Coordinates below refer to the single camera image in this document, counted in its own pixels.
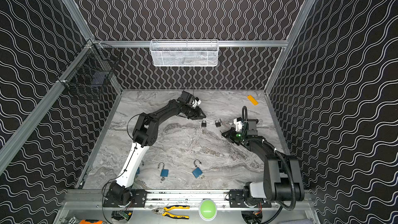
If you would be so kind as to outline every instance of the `green dome button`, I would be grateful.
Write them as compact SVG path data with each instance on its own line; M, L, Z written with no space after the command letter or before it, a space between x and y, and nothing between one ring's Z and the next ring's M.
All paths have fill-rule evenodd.
M199 206L199 213L204 220L214 219L217 214L216 204L210 199L203 200Z

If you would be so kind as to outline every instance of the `white mesh basket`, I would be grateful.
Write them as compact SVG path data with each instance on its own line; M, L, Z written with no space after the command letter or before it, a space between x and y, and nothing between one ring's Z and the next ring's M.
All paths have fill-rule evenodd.
M218 40L152 40L149 51L155 66L218 65Z

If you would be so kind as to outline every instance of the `wire basket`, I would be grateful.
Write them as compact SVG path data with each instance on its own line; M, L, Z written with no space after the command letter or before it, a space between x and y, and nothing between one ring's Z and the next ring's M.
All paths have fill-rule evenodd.
M78 99L99 99L103 88L113 76L121 54L119 49L110 45L93 44L91 50L62 83Z
M218 40L152 40L149 51L154 66L215 67Z

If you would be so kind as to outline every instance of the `padlock shackle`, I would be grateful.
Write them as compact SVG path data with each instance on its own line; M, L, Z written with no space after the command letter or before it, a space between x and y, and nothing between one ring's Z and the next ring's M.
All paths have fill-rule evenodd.
M195 164L195 163L196 163L196 161L198 161L198 162L199 162L199 164L202 164L202 162L201 162L201 161L199 161L199 159L196 159L195 161L193 161L193 165L195 165L195 167L197 168L198 166Z
M164 169L164 163L162 163L162 162L161 162L161 163L159 163L159 165L158 165L158 169L160 168L160 165L161 165L161 164L163 164L163 167L162 167L162 169Z

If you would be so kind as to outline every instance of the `blue object in basket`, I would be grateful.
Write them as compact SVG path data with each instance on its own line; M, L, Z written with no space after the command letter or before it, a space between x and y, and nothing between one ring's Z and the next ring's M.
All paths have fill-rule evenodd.
M202 170L201 170L200 168L196 168L196 169L192 172L192 174L193 174L196 178L198 178L200 175L203 174L203 172L202 172Z
M169 175L169 170L168 169L162 169L162 172L160 173L161 177L167 177Z

